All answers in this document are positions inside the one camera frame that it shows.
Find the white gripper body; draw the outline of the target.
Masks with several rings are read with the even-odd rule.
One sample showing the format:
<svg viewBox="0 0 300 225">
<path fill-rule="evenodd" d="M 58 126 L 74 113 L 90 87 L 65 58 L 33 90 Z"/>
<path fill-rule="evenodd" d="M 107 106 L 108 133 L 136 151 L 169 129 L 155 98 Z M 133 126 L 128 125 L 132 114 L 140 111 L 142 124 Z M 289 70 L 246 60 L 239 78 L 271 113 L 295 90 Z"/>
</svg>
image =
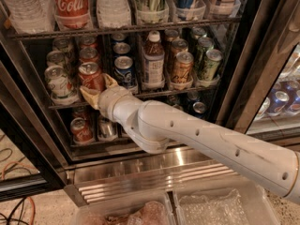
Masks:
<svg viewBox="0 0 300 225">
<path fill-rule="evenodd" d="M 113 121 L 113 109 L 115 104 L 118 102 L 119 99 L 131 95 L 132 93 L 123 86 L 107 88 L 99 95 L 98 109 L 104 117 Z"/>
</svg>

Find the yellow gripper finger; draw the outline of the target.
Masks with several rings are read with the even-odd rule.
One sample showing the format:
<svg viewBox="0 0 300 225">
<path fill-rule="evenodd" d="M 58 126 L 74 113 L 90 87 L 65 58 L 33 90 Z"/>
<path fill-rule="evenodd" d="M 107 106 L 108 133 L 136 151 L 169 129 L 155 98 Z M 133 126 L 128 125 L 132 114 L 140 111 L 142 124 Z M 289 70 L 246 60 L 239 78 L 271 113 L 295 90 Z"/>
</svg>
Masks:
<svg viewBox="0 0 300 225">
<path fill-rule="evenodd" d="M 99 100 L 99 91 L 95 89 L 90 89 L 85 86 L 80 87 L 80 91 L 82 93 L 83 98 L 85 101 L 95 110 L 99 109 L 98 100 Z"/>
<path fill-rule="evenodd" d="M 106 88 L 113 88 L 113 87 L 118 86 L 118 82 L 113 77 L 111 77 L 109 74 L 104 73 L 103 78 L 105 81 Z"/>
</svg>

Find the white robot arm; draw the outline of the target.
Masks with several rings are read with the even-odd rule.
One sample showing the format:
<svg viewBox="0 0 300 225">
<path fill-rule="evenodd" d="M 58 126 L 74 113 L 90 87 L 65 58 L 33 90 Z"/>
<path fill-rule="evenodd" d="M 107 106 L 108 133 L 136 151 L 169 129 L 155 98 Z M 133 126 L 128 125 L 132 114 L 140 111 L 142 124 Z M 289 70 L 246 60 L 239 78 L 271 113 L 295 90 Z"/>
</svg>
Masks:
<svg viewBox="0 0 300 225">
<path fill-rule="evenodd" d="M 142 101 L 110 75 L 105 90 L 80 87 L 88 104 L 122 126 L 145 152 L 159 154 L 170 140 L 188 145 L 293 203 L 300 203 L 300 155 L 204 121 L 166 103 Z"/>
</svg>

